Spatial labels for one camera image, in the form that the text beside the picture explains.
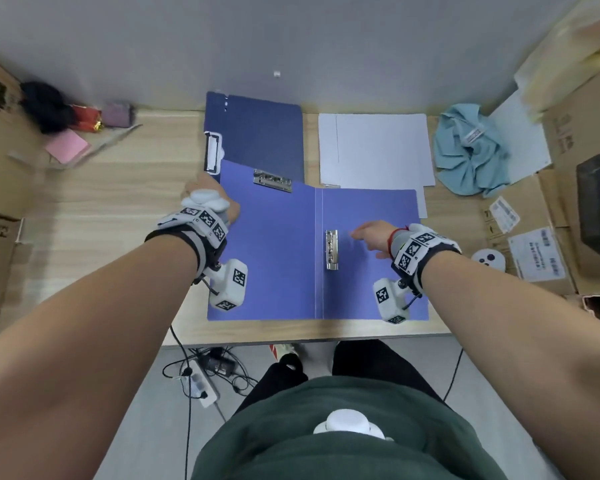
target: person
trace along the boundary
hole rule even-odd
[[[200,175],[185,196],[200,190],[227,206],[198,203],[227,225],[236,220],[239,204],[215,180]],[[395,231],[375,221],[352,236],[386,258]],[[181,235],[152,234],[0,334],[0,480],[95,475],[205,258]],[[563,475],[600,479],[600,322],[455,250],[433,254],[418,279]],[[504,478],[471,426],[382,343],[340,343],[330,377],[306,381],[294,362],[273,364],[291,381],[279,392],[256,387],[201,451],[192,478]],[[362,414],[376,436],[333,431],[335,420],[318,433],[339,410]]]

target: forearm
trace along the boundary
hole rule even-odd
[[[422,274],[432,305],[535,441],[573,478],[600,478],[600,322],[451,252]]]
[[[154,238],[0,335],[0,478],[92,478],[197,266]]]

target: power strip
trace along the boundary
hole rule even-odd
[[[206,373],[200,368],[200,364],[195,359],[189,359],[189,367],[191,368],[191,396],[196,397],[199,396],[202,392],[206,392],[207,396],[197,399],[200,401],[203,408],[208,408],[211,404],[215,403],[218,400],[218,393],[213,383],[209,380]],[[184,390],[188,394],[189,391],[187,387],[189,386],[186,377],[182,377],[182,372],[187,368],[187,363],[183,362],[180,367],[180,375],[181,381],[184,384]]]

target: white tag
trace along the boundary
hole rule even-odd
[[[475,128],[472,131],[469,131],[467,136],[464,137],[464,144],[467,146],[471,145],[475,140],[480,138],[480,136],[482,136],[483,134],[484,134],[484,131],[481,130],[480,128]]]
[[[503,234],[511,232],[513,227],[520,222],[520,216],[502,197],[498,197],[489,206],[489,210]]]
[[[518,277],[530,283],[566,277],[551,228],[543,227],[509,238]]]

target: wrist-mounted device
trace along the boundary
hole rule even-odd
[[[396,245],[404,242],[399,248]],[[393,258],[391,268],[400,276],[398,281],[382,278],[374,283],[376,304],[384,321],[398,324],[409,319],[408,308],[422,297],[422,270],[429,260],[441,251],[462,254],[460,246],[432,229],[420,224],[412,224],[408,229],[392,234],[388,247]],[[395,257],[392,252],[397,248]],[[405,303],[407,292],[412,300]]]
[[[156,229],[145,241],[159,235],[169,234],[185,241],[196,253],[198,269],[194,285],[204,282],[210,291],[209,304],[229,311],[244,301],[248,269],[238,259],[220,263],[229,233],[226,211],[229,202],[214,190],[198,190],[182,201],[183,209],[158,221]]]

